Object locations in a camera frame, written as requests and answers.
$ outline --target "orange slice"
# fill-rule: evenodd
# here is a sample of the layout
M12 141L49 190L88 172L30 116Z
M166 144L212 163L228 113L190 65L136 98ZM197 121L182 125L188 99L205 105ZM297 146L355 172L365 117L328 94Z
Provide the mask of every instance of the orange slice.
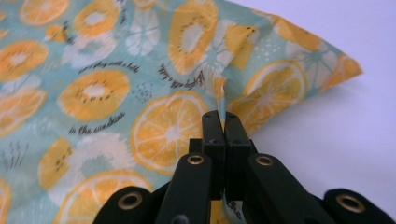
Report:
M5 180L0 178L0 223L6 223L9 202L11 201L11 188Z
M292 43L299 44L301 47L309 50L318 50L322 40L317 35L311 34L303 28L286 21L275 15L270 16L273 19L275 31L284 39Z
M325 81L320 91L326 91L361 72L361 67L358 63L343 53L338 57L337 67L332 75Z
M98 70L66 87L58 103L64 113L75 119L104 119L119 108L129 88L129 80L123 72Z
M133 171L115 170L93 175L67 194L53 223L93 223L110 196L129 186L152 191L150 183Z
M0 137L18 129L43 105L47 93L40 89L20 89L9 96L0 96Z
M151 101L131 130L136 160L160 174L172 174L178 159L188 152L190 138L201 136L201 116L206 111L204 101L192 91Z
M69 7L69 0L24 0L20 8L20 19L32 26L41 26L56 20Z
M48 49L34 40L6 46L0 50L0 81L17 79L42 64L48 54Z
M306 77L294 61L276 61L260 69L241 96L228 105L252 135L272 115L305 98Z

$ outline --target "white background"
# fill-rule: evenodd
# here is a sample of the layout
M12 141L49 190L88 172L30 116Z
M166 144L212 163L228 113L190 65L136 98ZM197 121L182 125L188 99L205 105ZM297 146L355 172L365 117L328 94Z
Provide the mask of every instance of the white background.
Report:
M356 59L364 74L280 113L252 138L305 188L354 190L396 219L396 1L232 0Z

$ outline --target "screw hole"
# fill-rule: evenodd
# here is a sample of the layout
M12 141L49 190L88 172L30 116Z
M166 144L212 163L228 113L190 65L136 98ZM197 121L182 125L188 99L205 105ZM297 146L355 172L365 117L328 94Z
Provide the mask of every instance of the screw hole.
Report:
M338 195L335 199L341 206L351 212L362 213L366 210L364 204L361 201L350 195L341 194Z
M143 201L142 195L137 192L125 194L119 199L119 208L123 210L131 210L139 206Z
M204 162L204 158L202 156L190 156L187 158L187 162L191 165L199 165Z
M256 158L256 162L263 166L271 166L274 164L273 160L266 156L260 156Z

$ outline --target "teal fabric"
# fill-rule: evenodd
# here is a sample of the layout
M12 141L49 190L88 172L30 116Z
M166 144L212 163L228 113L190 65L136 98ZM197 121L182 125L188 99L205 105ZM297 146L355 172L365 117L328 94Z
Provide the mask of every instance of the teal fabric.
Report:
M2 1L0 13L0 223L91 223L120 187L168 182L205 112L234 112L253 134L361 71L220 0ZM258 104L272 80L280 96ZM244 222L240 203L220 206L213 222Z

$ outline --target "kiwi slice print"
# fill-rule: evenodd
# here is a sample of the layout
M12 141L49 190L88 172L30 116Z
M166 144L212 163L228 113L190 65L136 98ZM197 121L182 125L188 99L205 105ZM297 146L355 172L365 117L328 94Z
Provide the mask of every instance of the kiwi slice print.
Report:
M80 121L103 119L114 113L130 89L119 70L98 70L79 77L61 93L62 111Z
M169 58L180 75L187 75L201 61L218 23L212 0L190 0L172 17L168 40Z
M235 55L231 64L239 70L245 69L254 44L259 36L256 26L230 25L225 34L225 45Z
M38 180L43 189L51 189L70 168L67 159L74 149L63 137L58 138L41 158L38 166Z
M73 29L82 35L97 36L111 30L120 10L113 1L94 1L85 6L75 17Z
M0 81L11 81L42 64L48 49L34 41L25 40L0 50Z

